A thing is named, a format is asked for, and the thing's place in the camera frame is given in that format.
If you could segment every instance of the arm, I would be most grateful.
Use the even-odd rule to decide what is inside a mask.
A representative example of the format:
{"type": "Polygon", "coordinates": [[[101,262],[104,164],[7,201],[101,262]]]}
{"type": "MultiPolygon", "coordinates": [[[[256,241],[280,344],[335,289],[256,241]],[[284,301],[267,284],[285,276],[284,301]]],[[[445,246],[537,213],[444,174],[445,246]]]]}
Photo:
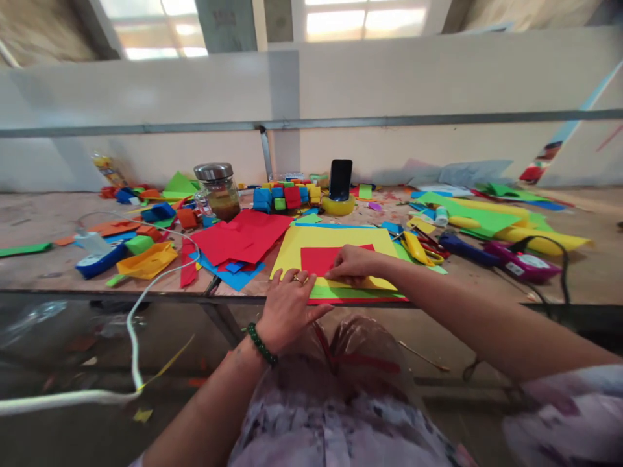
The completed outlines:
{"type": "MultiPolygon", "coordinates": [[[[275,272],[266,298],[258,336],[278,355],[302,330],[333,307],[307,307],[316,276],[289,270],[281,281],[275,272]],[[304,283],[293,281],[294,275],[304,283]]],[[[247,413],[251,396],[268,364],[249,336],[225,358],[178,416],[154,441],[144,467],[216,466],[226,462],[247,413]]]]}
{"type": "Polygon", "coordinates": [[[356,246],[345,246],[325,277],[357,285],[366,276],[391,282],[514,381],[623,363],[620,357],[522,305],[495,301],[449,276],[356,246]]]}

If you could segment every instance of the woman's right hand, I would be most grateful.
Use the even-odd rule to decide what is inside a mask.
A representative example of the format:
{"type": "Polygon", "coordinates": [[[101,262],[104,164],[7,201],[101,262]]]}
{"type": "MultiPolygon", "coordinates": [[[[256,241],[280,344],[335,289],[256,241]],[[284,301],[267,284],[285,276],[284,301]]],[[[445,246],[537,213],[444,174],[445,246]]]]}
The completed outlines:
{"type": "Polygon", "coordinates": [[[367,276],[380,277],[381,266],[388,256],[353,245],[344,245],[325,279],[360,287],[367,276]]]}

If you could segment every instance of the white cable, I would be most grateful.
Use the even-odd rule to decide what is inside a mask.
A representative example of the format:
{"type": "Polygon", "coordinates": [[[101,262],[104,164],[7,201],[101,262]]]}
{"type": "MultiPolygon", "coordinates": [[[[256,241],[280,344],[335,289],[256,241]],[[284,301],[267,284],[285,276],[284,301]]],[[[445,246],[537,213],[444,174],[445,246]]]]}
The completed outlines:
{"type": "MultiPolygon", "coordinates": [[[[143,224],[143,225],[147,225],[150,227],[157,227],[153,224],[149,224],[148,222],[135,221],[134,219],[131,219],[130,217],[126,217],[125,215],[119,214],[114,211],[93,211],[91,213],[81,216],[78,219],[77,223],[81,224],[82,220],[85,217],[88,217],[93,214],[112,214],[114,216],[121,217],[122,219],[136,222],[137,224],[143,224]]],[[[182,237],[190,240],[193,243],[193,245],[195,245],[195,253],[197,253],[197,259],[194,259],[190,263],[186,263],[185,265],[179,266],[175,269],[171,269],[169,271],[163,272],[162,274],[155,277],[155,279],[145,288],[143,293],[141,293],[138,300],[136,300],[136,303],[130,310],[130,313],[128,313],[128,317],[125,321],[125,325],[128,328],[128,333],[130,334],[130,341],[132,343],[132,380],[134,382],[134,388],[136,390],[131,394],[119,394],[117,392],[112,392],[112,391],[103,390],[103,389],[89,389],[89,390],[82,390],[82,391],[65,392],[63,394],[52,394],[49,396],[37,396],[37,397],[30,397],[30,398],[3,400],[3,401],[0,401],[0,416],[17,415],[17,414],[26,413],[26,412],[34,412],[37,410],[44,410],[44,409],[54,409],[57,407],[68,407],[70,405],[78,405],[78,404],[83,404],[83,403],[100,403],[100,404],[105,404],[105,405],[123,404],[123,403],[127,403],[138,398],[143,393],[143,388],[142,388],[144,384],[143,377],[141,376],[141,373],[138,369],[138,348],[139,348],[138,338],[136,337],[136,332],[134,331],[134,326],[132,325],[132,318],[134,317],[134,314],[138,306],[141,304],[141,302],[145,298],[145,295],[147,295],[147,293],[149,292],[149,289],[151,289],[153,285],[155,285],[164,276],[167,276],[168,274],[171,274],[172,272],[180,270],[181,268],[186,267],[186,266],[194,265],[199,260],[199,256],[200,256],[199,246],[188,235],[184,235],[183,233],[175,232],[174,230],[170,230],[164,227],[157,227],[157,228],[161,230],[165,230],[172,234],[181,235],[182,237]]]]}

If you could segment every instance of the smartphone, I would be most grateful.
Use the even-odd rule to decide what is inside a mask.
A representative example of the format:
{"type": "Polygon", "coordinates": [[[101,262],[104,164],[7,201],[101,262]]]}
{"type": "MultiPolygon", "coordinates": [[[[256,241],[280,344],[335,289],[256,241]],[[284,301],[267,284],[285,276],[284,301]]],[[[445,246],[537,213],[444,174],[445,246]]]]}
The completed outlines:
{"type": "Polygon", "coordinates": [[[333,159],[331,161],[331,181],[329,198],[333,201],[347,201],[350,196],[350,176],[352,160],[333,159]]]}

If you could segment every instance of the woman's left hand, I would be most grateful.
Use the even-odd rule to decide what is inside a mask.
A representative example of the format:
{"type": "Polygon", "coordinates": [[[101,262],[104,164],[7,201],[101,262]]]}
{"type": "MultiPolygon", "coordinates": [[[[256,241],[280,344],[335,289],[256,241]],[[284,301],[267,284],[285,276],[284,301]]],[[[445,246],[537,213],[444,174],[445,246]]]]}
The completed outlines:
{"type": "Polygon", "coordinates": [[[333,305],[307,305],[316,282],[316,275],[290,269],[275,271],[262,318],[256,329],[266,348],[274,355],[297,340],[305,327],[333,310],[333,305]]]}

